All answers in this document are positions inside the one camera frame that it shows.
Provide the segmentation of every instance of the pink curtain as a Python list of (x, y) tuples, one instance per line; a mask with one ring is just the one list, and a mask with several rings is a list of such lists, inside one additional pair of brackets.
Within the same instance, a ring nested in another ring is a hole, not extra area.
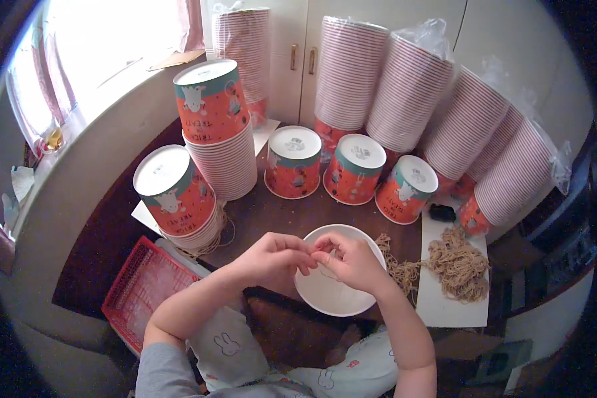
[(179, 48), (183, 52), (192, 50), (203, 50), (204, 29), (201, 24), (201, 2), (200, 0), (177, 0), (179, 2), (179, 22), (187, 33), (181, 38)]
[(33, 64), (38, 82), (51, 114), (60, 125), (64, 124), (77, 100), (62, 67), (55, 33), (44, 31), (48, 22), (45, 10), (40, 10), (33, 26)]

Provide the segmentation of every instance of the tangled twine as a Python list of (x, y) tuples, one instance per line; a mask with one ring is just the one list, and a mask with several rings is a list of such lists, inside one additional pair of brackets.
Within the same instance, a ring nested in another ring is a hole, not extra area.
[(425, 266), (438, 277), (442, 293), (462, 303), (476, 302), (486, 298), (489, 283), (485, 278), (490, 269), (489, 260), (474, 248), (458, 226), (446, 228), (442, 241), (429, 243), (429, 259), (417, 262), (398, 263), (390, 253), (391, 238), (381, 234), (376, 240), (389, 275), (398, 283), (405, 294), (416, 291), (414, 281), (420, 276), (420, 266)]
[(488, 295), (485, 274), (490, 269), (489, 260), (467, 241), (464, 230), (458, 226), (446, 228), (442, 241), (429, 244), (425, 266), (438, 277), (442, 292), (451, 299), (475, 302)]
[(411, 291), (416, 291), (414, 281), (420, 275), (420, 264), (422, 262), (401, 262), (398, 263), (396, 258), (390, 252), (391, 238), (387, 234), (380, 234), (374, 242), (382, 252), (384, 261), (387, 263), (387, 272), (398, 283), (398, 286), (407, 295)]
[[(210, 243), (208, 243), (204, 246), (201, 246), (200, 248), (197, 248), (195, 250), (183, 249), (183, 248), (178, 247), (177, 245), (174, 245), (175, 249), (179, 252), (179, 254), (189, 257), (193, 260), (196, 260), (199, 256), (202, 256), (205, 254), (210, 254), (213, 251), (215, 251), (217, 248), (227, 246), (230, 243), (232, 243), (235, 235), (237, 234), (237, 229), (234, 226), (234, 222), (228, 216), (228, 214), (225, 212), (223, 207), (220, 206), (218, 211), (219, 211), (219, 217), (221, 218), (220, 223), (221, 223), (222, 227), (219, 229), (219, 231), (217, 232), (217, 234), (215, 235), (213, 240), (210, 241)], [(230, 238), (230, 241), (228, 241), (227, 243), (220, 244), (221, 243), (221, 233), (228, 223), (230, 223), (232, 225), (232, 237)]]

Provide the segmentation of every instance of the gray sleeve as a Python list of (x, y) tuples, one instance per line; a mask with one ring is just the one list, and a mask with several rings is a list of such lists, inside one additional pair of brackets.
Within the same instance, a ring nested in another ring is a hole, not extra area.
[(167, 343), (144, 347), (139, 359), (137, 398), (203, 397), (186, 354)]

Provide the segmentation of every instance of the black object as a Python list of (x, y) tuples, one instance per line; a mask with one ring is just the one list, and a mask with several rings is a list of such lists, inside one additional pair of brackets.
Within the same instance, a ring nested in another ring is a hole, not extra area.
[(456, 212), (453, 211), (451, 206), (433, 203), (429, 208), (429, 217), (436, 221), (454, 222), (456, 220)]

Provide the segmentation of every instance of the white bowl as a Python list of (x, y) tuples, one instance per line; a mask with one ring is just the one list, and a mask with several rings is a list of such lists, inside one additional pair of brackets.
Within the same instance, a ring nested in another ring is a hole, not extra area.
[[(382, 268), (387, 264), (374, 240), (358, 228), (344, 224), (331, 224), (313, 230), (304, 241), (314, 244), (316, 240), (328, 232), (337, 232), (352, 239), (365, 239), (369, 243)], [(312, 308), (332, 316), (353, 316), (368, 310), (376, 302), (369, 293), (352, 289), (336, 280), (333, 272), (322, 264), (317, 269), (311, 269), (309, 276), (304, 276), (297, 270), (294, 284), (298, 294)]]

